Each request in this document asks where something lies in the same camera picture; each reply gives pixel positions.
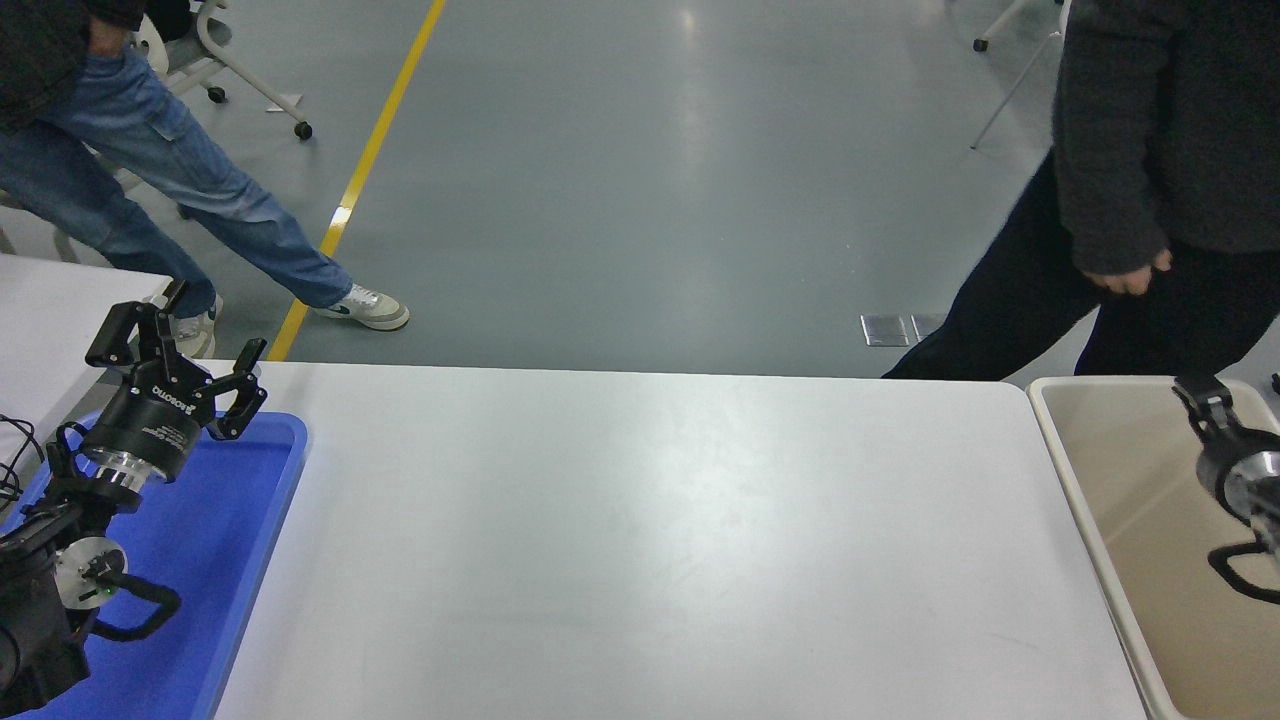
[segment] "hand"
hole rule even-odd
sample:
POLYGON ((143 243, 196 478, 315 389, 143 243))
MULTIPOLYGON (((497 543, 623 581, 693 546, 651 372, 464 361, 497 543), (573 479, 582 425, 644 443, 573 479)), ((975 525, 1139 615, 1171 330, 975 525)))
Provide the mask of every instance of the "hand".
POLYGON ((1149 265, 1138 268, 1123 275, 1101 275, 1098 273, 1084 273, 1084 277, 1093 281, 1093 284, 1110 290, 1116 295, 1146 295, 1151 286, 1152 270, 1169 272, 1174 266, 1174 254, 1164 249, 1156 254, 1149 265))
POLYGON ((106 20, 100 20, 93 15, 88 17, 88 53, 102 58, 119 58, 124 53, 124 41, 129 31, 119 26, 113 26, 106 20))

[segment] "pant leg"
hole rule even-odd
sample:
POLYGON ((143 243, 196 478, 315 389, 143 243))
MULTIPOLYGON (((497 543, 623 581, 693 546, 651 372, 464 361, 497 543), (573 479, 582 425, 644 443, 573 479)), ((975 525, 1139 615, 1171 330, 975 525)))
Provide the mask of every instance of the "pant leg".
POLYGON ((302 302, 328 306, 351 290, 347 272, 312 247, 293 215, 232 164, 141 56, 88 56, 72 95, 44 119, 187 208, 214 237, 302 302))
POLYGON ((1172 269, 1147 295, 1103 304, 1076 374, 1216 374, 1267 332, 1280 313, 1280 252, 1171 250, 1172 269))
POLYGON ((1100 291, 1071 264, 1050 152, 960 287, 946 322, 884 377, 1004 379, 1052 347, 1098 300, 1100 291))
POLYGON ((65 132, 37 120, 14 135, 0 133, 0 187, 113 266, 187 281, 177 316, 212 305, 214 284, 195 260, 65 132))

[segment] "black jacket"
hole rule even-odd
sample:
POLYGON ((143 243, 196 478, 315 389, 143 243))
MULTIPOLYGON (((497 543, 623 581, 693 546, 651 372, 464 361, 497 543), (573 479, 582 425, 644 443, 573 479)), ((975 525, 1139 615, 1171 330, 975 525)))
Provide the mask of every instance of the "black jacket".
POLYGON ((1055 102, 1075 265, 1280 250, 1280 0, 1075 0, 1055 102))
POLYGON ((146 0, 0 0, 0 131, 31 123, 70 91, 84 64, 88 14, 129 29, 146 0))

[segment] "white sneaker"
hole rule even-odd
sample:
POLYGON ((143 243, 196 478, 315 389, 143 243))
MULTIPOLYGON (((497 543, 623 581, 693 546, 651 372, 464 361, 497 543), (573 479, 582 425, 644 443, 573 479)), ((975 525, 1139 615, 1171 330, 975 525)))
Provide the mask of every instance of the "white sneaker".
POLYGON ((223 311, 223 297, 214 295, 214 306, 195 318, 174 318, 170 324, 173 341, 192 360, 214 356, 214 323, 223 311))
POLYGON ((356 320, 375 331, 398 331, 408 322, 408 307, 384 292, 374 292, 358 284, 351 286, 347 297, 334 305, 311 310, 325 318, 356 320))

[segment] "robotic arm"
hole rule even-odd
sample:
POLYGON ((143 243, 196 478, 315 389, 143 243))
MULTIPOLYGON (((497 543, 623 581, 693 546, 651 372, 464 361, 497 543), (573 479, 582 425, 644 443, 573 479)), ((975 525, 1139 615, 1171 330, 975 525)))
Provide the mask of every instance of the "robotic arm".
POLYGON ((1201 484, 1254 536, 1254 542, 1210 552, 1210 565, 1235 591, 1280 605, 1280 591, 1253 585, 1230 565, 1233 557, 1261 553, 1280 568, 1280 436, 1243 427, 1231 392, 1210 375, 1181 375, 1174 393, 1204 446, 1196 462, 1201 484))
POLYGON ((120 374, 120 386, 92 429, 59 428, 47 446, 50 482, 26 520, 0 538, 0 717, 44 707, 88 676, 84 641, 142 639, 178 611, 180 598, 129 574, 124 548, 106 537, 111 519, 134 512, 142 486, 177 479, 202 429, 234 439, 266 400, 253 366, 264 340, 246 343, 229 375, 214 379, 174 345, 168 310, 183 283, 169 286, 165 309, 123 302, 109 311, 84 361, 120 374), (137 355, 129 338, 137 329, 137 355), (215 414, 218 396, 236 392, 215 414), (77 450, 69 432, 81 436, 77 450), (87 460, 90 473, 81 470, 87 460), (136 628, 97 620, 120 589, 155 605, 136 628))

